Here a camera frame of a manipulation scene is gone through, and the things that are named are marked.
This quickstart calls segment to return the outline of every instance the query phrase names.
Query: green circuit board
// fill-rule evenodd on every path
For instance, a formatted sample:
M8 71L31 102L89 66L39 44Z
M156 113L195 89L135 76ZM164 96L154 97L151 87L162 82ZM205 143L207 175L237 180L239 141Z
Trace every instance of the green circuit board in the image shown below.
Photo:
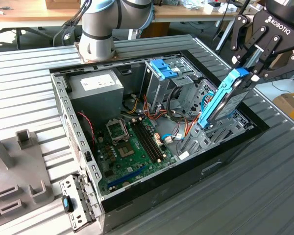
M156 140L153 136L155 129L151 122L145 118L142 121L142 124L152 141L155 142ZM106 128L96 132L96 139L98 143L97 162L102 174L102 180L99 182L99 188L102 195L107 195L112 191L125 187L126 185L129 185L176 162L171 152L164 146L157 148L165 157L163 157L161 161L153 161L149 157L147 151L143 148L140 139L132 129L131 123L125 123L125 126L129 134L129 140L126 142L120 141L115 145L112 144L111 137ZM129 178L127 178L126 181L123 180L119 184L114 185L111 190L109 183L115 182L116 180L127 176Z

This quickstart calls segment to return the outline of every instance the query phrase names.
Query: slotted metal table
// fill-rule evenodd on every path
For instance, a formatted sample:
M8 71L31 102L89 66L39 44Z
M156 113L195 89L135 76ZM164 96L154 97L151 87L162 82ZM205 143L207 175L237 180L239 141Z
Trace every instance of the slotted metal table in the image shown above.
M189 35L116 42L122 58L189 50L220 80L229 66ZM62 128L50 68L77 65L73 46L0 53L0 139L35 131L55 200L0 226L3 234L73 234L59 181L77 172ZM111 235L294 234L294 122L257 89L245 103L270 127L229 166L177 194ZM81 234L98 233L98 224Z

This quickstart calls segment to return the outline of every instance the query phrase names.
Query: chair leg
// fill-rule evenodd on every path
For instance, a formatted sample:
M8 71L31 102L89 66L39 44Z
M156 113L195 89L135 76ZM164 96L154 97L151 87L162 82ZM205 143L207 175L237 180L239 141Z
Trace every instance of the chair leg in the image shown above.
M17 50L21 49L20 35L21 35L21 29L17 28L16 29L16 48L17 48Z
M27 31L27 32L31 32L31 33L37 34L39 36L48 38L49 40L52 40L53 39L50 35L47 35L47 34L45 34L43 32L37 31L37 30L32 29L32 28L22 28L22 29L25 30L25 31Z
M5 32L7 32L7 31L11 31L11 30L13 30L14 28L3 28L3 29L0 29L0 34L1 33L5 33Z

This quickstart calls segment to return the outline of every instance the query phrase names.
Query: ram slot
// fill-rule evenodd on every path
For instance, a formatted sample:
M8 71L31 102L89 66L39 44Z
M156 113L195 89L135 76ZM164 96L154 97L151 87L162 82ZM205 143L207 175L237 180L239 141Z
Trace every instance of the ram slot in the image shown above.
M131 124L131 126L151 161L155 163L158 159L163 159L160 150L146 131L145 126L141 122Z

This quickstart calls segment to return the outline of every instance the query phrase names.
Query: black latch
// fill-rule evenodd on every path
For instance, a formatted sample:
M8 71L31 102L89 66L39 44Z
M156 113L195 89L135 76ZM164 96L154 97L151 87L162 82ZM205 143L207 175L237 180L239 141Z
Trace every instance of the black latch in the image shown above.
M65 210L65 213L69 213L69 212L73 212L73 205L72 205L72 201L70 199L70 196L62 196L62 204Z

